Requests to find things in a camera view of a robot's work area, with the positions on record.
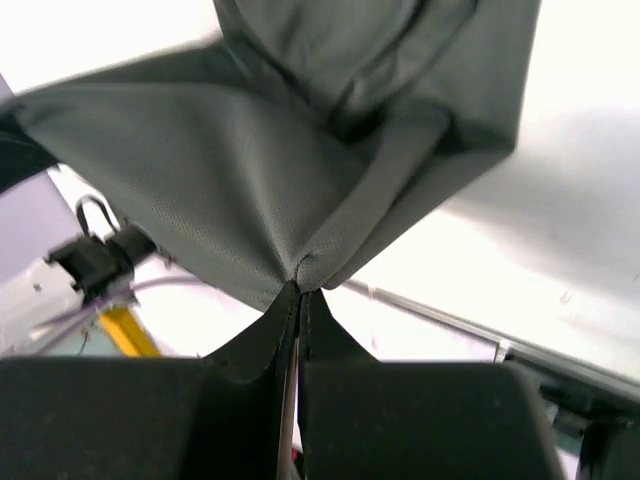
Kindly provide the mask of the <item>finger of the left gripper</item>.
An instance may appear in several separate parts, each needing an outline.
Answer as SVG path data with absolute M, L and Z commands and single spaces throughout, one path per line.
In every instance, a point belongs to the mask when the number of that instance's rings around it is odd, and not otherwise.
M 7 99 L 1 104 L 1 192 L 45 170 L 56 167 L 57 159 L 28 136 L 17 121 L 21 104 Z

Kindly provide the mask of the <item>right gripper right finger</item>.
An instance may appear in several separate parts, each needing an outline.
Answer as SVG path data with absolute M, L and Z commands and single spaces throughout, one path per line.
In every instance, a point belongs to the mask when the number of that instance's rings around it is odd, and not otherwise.
M 383 363 L 301 302 L 299 424 L 310 479 L 559 479 L 541 402 L 495 363 Z

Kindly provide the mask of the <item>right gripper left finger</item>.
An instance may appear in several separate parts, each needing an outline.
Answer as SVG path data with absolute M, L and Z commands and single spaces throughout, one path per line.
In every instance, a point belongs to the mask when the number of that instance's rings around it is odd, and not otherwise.
M 300 293 L 203 358 L 1 363 L 5 479 L 285 479 Z

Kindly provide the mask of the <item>dark grey t shirt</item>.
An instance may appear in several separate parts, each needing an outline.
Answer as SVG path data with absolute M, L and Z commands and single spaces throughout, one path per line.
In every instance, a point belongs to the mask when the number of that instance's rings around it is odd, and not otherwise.
M 212 44 L 64 81 L 17 121 L 246 304 L 340 285 L 514 148 L 535 1 L 219 1 Z

